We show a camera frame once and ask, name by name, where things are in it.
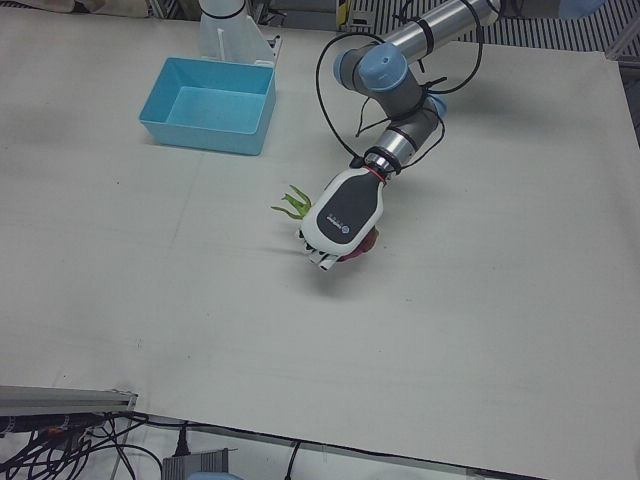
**green leaf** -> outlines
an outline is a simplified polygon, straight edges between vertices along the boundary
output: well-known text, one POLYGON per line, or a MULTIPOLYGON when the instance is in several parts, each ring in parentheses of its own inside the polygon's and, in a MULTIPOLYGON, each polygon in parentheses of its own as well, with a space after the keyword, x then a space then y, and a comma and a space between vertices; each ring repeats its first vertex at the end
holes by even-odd
POLYGON ((279 212, 284 212, 287 215, 289 215, 289 217, 293 218, 294 220, 302 220, 302 215, 296 215, 295 213, 291 213, 289 210, 282 208, 282 207, 274 207, 272 206, 271 208, 273 208, 274 210, 277 210, 279 212))

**blue plastic bin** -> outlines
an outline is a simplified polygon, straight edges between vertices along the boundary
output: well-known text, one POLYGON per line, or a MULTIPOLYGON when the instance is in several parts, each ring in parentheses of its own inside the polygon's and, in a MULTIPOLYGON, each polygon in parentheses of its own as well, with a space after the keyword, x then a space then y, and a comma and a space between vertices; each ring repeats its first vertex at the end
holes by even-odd
POLYGON ((140 122, 160 143, 258 155, 275 100, 271 67, 167 58, 140 122))

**white tabletop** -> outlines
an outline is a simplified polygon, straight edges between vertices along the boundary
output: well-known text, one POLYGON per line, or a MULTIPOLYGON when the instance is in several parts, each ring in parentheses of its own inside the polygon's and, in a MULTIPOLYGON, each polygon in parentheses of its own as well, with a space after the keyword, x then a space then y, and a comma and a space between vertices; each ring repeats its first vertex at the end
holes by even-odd
MULTIPOLYGON (((156 414, 562 480, 640 467, 640 154, 614 63, 487 47, 447 138, 323 273, 269 210, 348 158, 283 31, 264 151, 137 115, 196 23, 0 15, 0 384, 131 389, 156 414)), ((430 57, 452 82, 475 47, 430 57)), ((353 141, 362 98, 327 64, 353 141)), ((371 106, 369 119, 376 118, 371 106)), ((378 131, 354 145, 363 150, 378 131)))

